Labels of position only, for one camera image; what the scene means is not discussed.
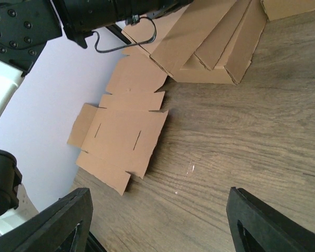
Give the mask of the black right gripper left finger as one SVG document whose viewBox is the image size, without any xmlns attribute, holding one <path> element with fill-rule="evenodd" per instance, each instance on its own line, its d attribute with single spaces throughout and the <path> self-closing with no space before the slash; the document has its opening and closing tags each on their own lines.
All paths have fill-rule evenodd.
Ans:
<svg viewBox="0 0 315 252">
<path fill-rule="evenodd" d="M 85 251 L 92 220 L 88 188 L 77 188 L 0 237 L 0 251 Z"/>
</svg>

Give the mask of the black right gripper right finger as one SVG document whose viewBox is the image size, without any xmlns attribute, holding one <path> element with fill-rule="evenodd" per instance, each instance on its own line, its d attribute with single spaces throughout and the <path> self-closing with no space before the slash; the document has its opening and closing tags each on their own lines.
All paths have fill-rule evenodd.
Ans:
<svg viewBox="0 0 315 252">
<path fill-rule="evenodd" d="M 243 188 L 230 188 L 226 213 L 236 251 L 315 251 L 315 233 Z"/>
</svg>

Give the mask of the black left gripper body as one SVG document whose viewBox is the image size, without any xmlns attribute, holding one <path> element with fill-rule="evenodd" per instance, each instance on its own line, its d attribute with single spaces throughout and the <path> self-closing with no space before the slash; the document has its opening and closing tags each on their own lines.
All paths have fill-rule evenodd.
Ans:
<svg viewBox="0 0 315 252">
<path fill-rule="evenodd" d="M 67 38 L 87 48 L 86 38 L 95 29 L 121 21 L 135 25 L 142 18 L 152 21 L 177 12 L 192 1 L 64 0 L 53 3 Z"/>
</svg>

